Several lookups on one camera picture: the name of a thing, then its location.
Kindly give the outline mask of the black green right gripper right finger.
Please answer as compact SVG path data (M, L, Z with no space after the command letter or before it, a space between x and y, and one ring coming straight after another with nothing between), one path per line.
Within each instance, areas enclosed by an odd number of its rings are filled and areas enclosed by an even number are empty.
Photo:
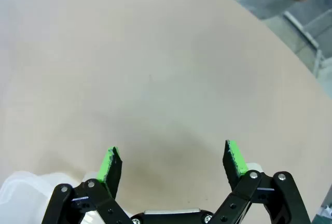
M223 166L232 192L213 214L210 224L241 224L252 204L261 204L271 224L311 224L293 176L272 177L249 169L235 141L225 141Z

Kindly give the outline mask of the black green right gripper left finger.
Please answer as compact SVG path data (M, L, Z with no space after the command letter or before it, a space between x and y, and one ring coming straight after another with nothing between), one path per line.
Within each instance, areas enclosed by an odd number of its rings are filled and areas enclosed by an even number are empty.
M77 187L58 184L41 224L81 224L87 212L96 211L104 224L130 224L130 217L116 202L122 160L117 147L108 149L96 178Z

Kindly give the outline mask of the translucent plastic container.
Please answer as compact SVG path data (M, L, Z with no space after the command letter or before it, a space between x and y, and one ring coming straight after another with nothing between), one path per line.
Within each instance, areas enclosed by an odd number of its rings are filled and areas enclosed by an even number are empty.
M41 224L55 186L62 183L75 187L81 180L64 173L14 172L0 188L0 224Z

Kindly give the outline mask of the metal frame bar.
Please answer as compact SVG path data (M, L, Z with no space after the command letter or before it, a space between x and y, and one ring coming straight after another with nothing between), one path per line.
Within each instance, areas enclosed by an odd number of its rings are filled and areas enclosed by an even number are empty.
M299 20L291 14L289 11L285 11L283 16L304 36L304 38L313 46L315 53L314 68L312 74L315 78L318 78L319 70L321 68L321 62L324 58L322 50L320 49L319 43L316 39L309 33L308 29L323 18L325 13L318 15L316 18L311 20L308 24L302 25Z

